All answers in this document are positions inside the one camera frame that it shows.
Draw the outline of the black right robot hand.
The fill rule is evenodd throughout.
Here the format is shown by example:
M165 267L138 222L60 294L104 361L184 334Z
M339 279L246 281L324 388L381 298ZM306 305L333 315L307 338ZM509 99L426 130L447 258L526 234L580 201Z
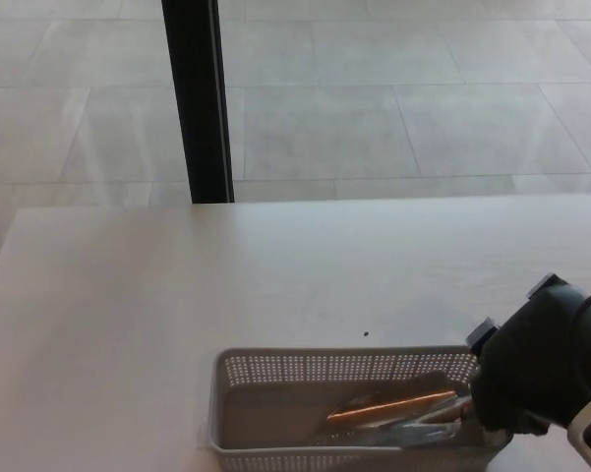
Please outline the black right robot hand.
M591 402L591 295L555 274L505 323L485 319L466 343L479 364L473 411L489 432L543 436Z

